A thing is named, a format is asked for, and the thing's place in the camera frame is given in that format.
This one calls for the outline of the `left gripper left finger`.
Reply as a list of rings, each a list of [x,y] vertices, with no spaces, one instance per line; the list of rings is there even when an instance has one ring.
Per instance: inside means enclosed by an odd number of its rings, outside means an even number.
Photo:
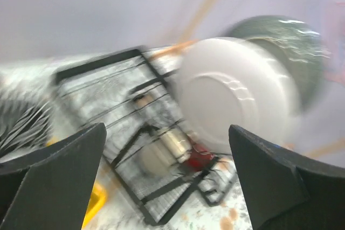
[[[81,229],[106,128],[96,123],[1,164],[1,229]]]

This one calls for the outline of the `thick pink hanger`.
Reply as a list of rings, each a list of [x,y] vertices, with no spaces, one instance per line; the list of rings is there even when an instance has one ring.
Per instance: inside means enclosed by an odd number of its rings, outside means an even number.
[[[327,1],[322,8],[322,36],[326,44],[326,78],[344,86],[344,0]]]

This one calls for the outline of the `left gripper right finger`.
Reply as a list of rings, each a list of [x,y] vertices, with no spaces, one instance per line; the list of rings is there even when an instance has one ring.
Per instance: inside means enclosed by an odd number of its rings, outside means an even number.
[[[344,229],[344,169],[236,125],[229,144],[253,229]]]

